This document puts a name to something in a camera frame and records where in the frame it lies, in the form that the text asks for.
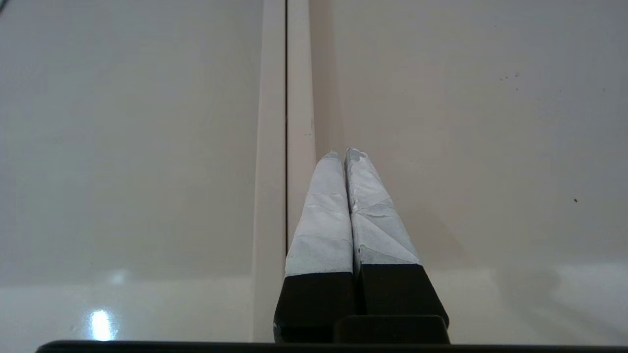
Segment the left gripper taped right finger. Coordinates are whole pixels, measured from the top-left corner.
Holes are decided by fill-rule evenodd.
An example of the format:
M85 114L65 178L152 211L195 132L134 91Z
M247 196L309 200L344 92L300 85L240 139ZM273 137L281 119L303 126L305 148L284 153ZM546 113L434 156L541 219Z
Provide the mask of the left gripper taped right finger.
M449 316L370 157L345 155L359 306L366 315Z

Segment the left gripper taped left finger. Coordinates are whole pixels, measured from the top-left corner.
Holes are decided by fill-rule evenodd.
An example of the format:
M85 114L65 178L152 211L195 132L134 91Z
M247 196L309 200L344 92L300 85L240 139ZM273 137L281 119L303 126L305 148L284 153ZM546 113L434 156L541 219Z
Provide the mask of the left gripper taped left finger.
M330 343L355 313L354 243L341 158L317 163L289 247L276 305L276 343Z

